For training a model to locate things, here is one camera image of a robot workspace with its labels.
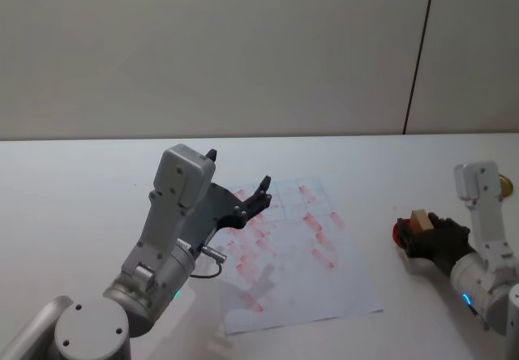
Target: white tabletop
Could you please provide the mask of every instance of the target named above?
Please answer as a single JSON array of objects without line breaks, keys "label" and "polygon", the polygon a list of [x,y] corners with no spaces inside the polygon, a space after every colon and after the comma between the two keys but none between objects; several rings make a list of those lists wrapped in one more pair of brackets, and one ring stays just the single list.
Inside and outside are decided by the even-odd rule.
[{"label": "white tabletop", "polygon": [[[408,272],[392,225],[425,208],[470,225],[453,167],[495,160],[519,181],[519,135],[100,140],[0,143],[0,347],[53,297],[99,296],[118,274],[148,213],[161,153],[183,142],[218,150],[214,181],[235,186],[319,176],[331,187],[379,291],[384,312],[225,336],[218,285],[189,280],[133,358],[487,359],[504,339],[484,332],[426,264]],[[504,202],[519,251],[519,200]]]}]

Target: wooden block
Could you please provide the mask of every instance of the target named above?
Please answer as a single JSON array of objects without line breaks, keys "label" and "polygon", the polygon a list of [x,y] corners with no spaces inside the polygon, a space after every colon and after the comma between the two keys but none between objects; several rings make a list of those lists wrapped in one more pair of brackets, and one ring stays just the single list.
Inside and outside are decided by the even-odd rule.
[{"label": "wooden block", "polygon": [[410,227],[413,233],[419,233],[423,230],[434,228],[425,210],[413,210],[411,212]]}]

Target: white wall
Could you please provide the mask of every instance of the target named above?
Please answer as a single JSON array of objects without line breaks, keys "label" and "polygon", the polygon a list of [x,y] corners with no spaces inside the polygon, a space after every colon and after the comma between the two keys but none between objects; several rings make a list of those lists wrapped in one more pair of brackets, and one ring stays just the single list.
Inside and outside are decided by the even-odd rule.
[{"label": "white wall", "polygon": [[407,131],[519,131],[519,0],[432,1]]},{"label": "white wall", "polygon": [[0,139],[399,133],[427,0],[0,0]]}]

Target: red object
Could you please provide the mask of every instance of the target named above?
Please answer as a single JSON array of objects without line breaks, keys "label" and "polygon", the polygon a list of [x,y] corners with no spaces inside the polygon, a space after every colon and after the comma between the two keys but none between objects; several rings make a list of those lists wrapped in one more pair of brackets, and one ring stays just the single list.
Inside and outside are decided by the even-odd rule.
[{"label": "red object", "polygon": [[[410,226],[411,220],[404,220],[407,226]],[[404,248],[402,241],[400,241],[400,237],[398,237],[398,222],[392,228],[392,240],[397,244],[400,248]]]}]

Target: led light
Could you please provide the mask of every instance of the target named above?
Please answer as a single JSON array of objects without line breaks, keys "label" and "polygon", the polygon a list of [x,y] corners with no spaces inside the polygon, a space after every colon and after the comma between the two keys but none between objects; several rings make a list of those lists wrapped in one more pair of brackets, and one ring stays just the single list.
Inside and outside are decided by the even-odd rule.
[{"label": "led light", "polygon": [[468,294],[463,294],[462,297],[465,299],[465,302],[468,306],[472,306],[472,301],[470,300],[470,296]]}]

